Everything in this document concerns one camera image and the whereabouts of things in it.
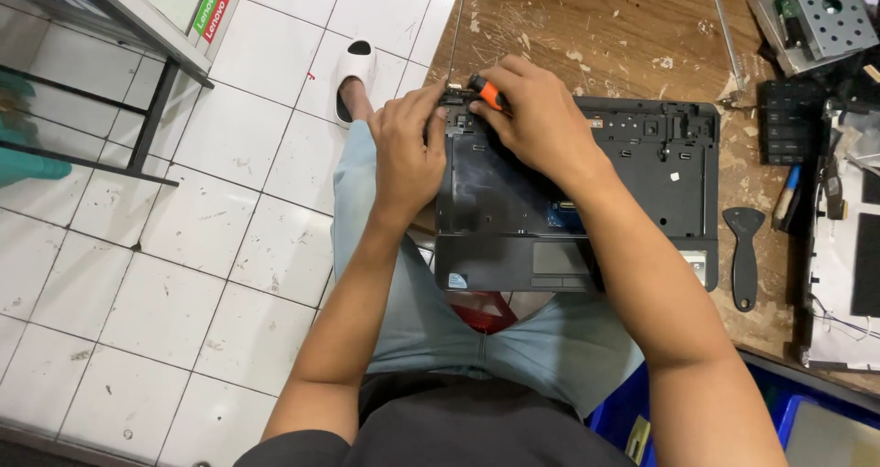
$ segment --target blue pen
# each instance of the blue pen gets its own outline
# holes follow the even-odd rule
[[[798,187],[799,180],[801,180],[801,165],[795,165],[788,172],[785,188],[782,189],[782,194],[776,203],[776,209],[773,211],[773,228],[778,229],[782,219],[785,218],[788,206],[791,205],[791,199],[795,196],[795,189]]]

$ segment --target light blue jeans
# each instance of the light blue jeans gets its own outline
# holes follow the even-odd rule
[[[337,276],[358,246],[376,197],[376,146],[351,125],[334,174]],[[404,236],[368,373],[441,371],[500,377],[575,407],[587,417],[644,357],[600,293],[559,293],[494,335],[472,330],[444,301],[418,247]]]

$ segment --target foot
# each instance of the foot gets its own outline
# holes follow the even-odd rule
[[[358,77],[347,77],[343,80],[339,87],[339,95],[353,120],[366,120],[373,114],[373,105],[369,103],[367,89]]]

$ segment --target black shirt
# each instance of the black shirt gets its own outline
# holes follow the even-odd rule
[[[296,431],[253,447],[235,467],[634,465],[570,407],[501,379],[367,376],[360,422],[352,446],[327,431]]]

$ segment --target hand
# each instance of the hand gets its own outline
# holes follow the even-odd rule
[[[500,141],[526,165],[553,180],[564,191],[606,173],[610,160],[593,140],[587,119],[550,71],[508,55],[479,73],[507,97],[513,118],[476,101],[471,111],[485,118]]]
[[[367,121],[376,142],[376,201],[381,221],[405,230],[437,191],[446,170],[446,79],[388,101]],[[423,132],[428,132],[428,145]]]

